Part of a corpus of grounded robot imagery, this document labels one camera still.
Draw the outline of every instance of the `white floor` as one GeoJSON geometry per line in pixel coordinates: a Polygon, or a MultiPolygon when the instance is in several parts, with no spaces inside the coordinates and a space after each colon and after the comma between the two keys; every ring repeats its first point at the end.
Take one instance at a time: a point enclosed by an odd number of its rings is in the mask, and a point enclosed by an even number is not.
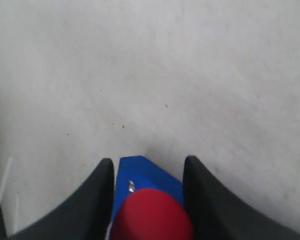
{"type": "Polygon", "coordinates": [[[188,154],[300,231],[300,0],[0,0],[9,234],[103,157],[188,154]]]}

